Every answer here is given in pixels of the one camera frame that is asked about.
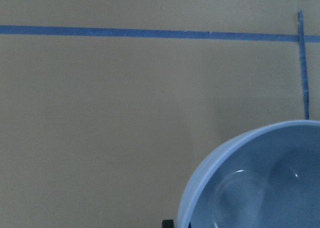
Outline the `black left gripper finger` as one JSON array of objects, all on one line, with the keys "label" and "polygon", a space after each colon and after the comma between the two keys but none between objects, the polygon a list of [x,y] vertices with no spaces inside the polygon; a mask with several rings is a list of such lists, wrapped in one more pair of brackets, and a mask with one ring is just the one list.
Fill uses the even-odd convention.
[{"label": "black left gripper finger", "polygon": [[161,223],[162,228],[174,228],[174,220],[163,220]]}]

